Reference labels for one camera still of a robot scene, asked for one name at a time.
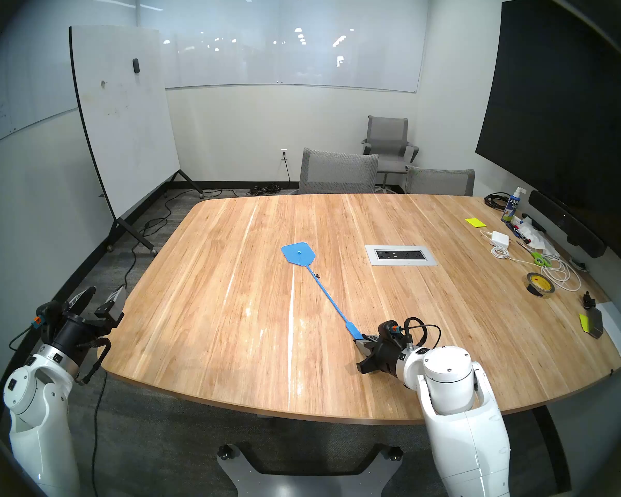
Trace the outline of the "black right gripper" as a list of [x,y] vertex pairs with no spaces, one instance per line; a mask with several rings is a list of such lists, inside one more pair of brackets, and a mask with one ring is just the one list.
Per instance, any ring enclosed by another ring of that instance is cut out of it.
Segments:
[[398,344],[388,341],[381,341],[379,335],[364,334],[363,341],[353,341],[356,348],[364,360],[357,363],[360,374],[373,372],[384,372],[392,376],[397,376],[397,365],[403,350]]

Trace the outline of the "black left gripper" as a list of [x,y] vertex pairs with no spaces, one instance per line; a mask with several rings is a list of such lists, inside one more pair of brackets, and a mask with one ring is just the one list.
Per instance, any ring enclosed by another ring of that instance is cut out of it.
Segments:
[[108,335],[124,317],[126,287],[120,286],[94,312],[97,320],[85,320],[80,316],[90,304],[97,291],[88,287],[63,305],[66,322],[54,339],[54,347],[72,361],[83,361],[91,348],[90,343]]

